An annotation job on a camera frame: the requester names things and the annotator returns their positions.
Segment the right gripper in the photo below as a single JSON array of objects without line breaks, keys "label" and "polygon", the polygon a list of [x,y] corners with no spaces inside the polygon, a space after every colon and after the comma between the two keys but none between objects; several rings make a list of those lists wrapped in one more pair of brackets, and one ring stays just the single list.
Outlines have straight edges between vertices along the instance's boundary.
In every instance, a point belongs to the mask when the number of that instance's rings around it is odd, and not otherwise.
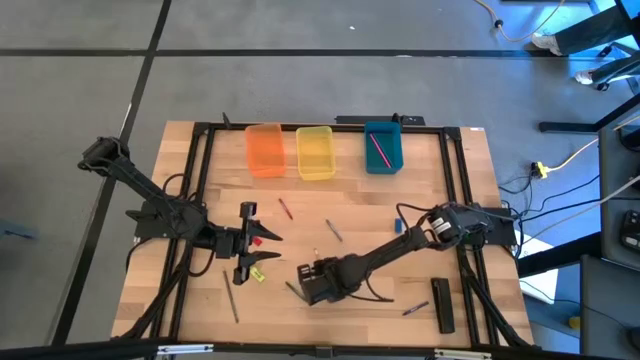
[{"label": "right gripper", "polygon": [[309,306],[337,302],[361,287],[361,259],[356,254],[328,257],[297,267],[298,282]]}]

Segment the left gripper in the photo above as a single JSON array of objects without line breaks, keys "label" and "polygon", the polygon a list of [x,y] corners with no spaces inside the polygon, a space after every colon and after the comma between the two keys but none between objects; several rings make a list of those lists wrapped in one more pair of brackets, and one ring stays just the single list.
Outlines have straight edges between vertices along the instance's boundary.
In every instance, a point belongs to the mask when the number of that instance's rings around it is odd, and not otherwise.
[{"label": "left gripper", "polygon": [[233,283],[242,285],[249,279],[250,268],[259,261],[279,258],[280,253],[269,251],[251,252],[249,247],[253,238],[265,238],[282,241],[283,238],[264,227],[254,216],[257,212],[255,202],[243,202],[240,205],[242,225],[239,229],[226,227],[216,235],[215,255],[217,258],[230,259],[237,257],[238,263],[233,271]]}]

